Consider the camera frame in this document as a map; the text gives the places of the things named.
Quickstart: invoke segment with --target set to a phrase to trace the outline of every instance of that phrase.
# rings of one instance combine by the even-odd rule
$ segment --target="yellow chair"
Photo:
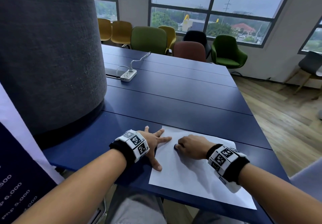
[[[113,21],[111,41],[119,44],[130,44],[132,24],[126,21]]]
[[[99,22],[99,35],[101,38],[101,41],[109,40],[112,36],[112,26],[111,21],[104,18],[98,18]]]
[[[173,50],[173,45],[177,37],[175,36],[175,29],[170,26],[161,25],[158,28],[163,29],[167,34],[167,50]]]

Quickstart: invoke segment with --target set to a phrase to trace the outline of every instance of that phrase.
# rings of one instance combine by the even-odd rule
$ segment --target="chair leg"
[[[309,77],[302,83],[302,85],[299,86],[299,88],[293,93],[295,95],[300,89],[308,82],[308,80],[311,78],[312,75],[309,75]]]
[[[292,79],[294,76],[296,76],[298,73],[300,72],[300,69],[298,71],[296,71],[294,74],[290,75],[286,81],[283,82],[282,85],[284,85],[285,83],[287,83],[290,79]]]
[[[312,98],[312,100],[317,100],[320,95],[322,95],[322,86],[321,86],[320,91],[318,92],[318,94],[314,98]]]

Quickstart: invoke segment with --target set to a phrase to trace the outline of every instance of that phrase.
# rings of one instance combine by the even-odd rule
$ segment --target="wristband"
[[[231,192],[237,192],[241,186],[238,176],[242,168],[249,163],[246,155],[234,148],[216,144],[207,153],[208,164],[215,169],[215,175]]]
[[[147,152],[149,152],[149,146],[147,140],[134,130],[125,132],[122,136],[115,139],[110,144],[111,149],[120,151],[127,162],[127,168],[133,163],[138,162]]]

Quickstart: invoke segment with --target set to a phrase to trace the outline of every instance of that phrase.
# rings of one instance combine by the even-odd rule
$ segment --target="tabletop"
[[[107,68],[128,66],[146,54],[105,45],[102,50]],[[105,106],[87,129],[44,151],[52,165],[78,170],[109,150],[123,132],[146,125],[157,131],[166,125],[234,141],[252,164],[289,182],[226,67],[151,54],[133,68],[138,73],[131,82],[107,78]],[[251,210],[181,193],[150,185],[150,174],[151,166],[143,159],[117,184],[245,222],[272,223],[256,201],[257,210]]]

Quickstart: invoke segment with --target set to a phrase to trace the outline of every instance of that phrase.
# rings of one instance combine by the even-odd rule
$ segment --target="red roof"
[[[232,25],[231,27],[233,29],[237,29],[237,28],[241,29],[241,28],[243,28],[247,32],[254,32],[255,31],[254,28],[252,28],[252,27],[250,27],[250,26],[248,26],[247,24],[244,24],[244,23]]]

